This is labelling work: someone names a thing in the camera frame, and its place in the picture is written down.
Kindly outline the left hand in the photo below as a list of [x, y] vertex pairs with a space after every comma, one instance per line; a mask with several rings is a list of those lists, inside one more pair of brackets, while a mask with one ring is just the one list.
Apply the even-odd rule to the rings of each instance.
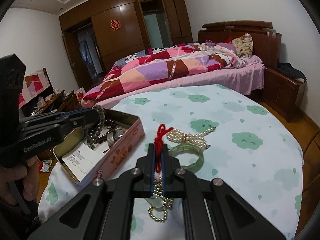
[[16, 198], [11, 194], [9, 183], [23, 181], [23, 196], [25, 200], [35, 200], [39, 193], [39, 160], [34, 156], [27, 160], [26, 166], [4, 168], [1, 166], [1, 200], [8, 205], [17, 204]]

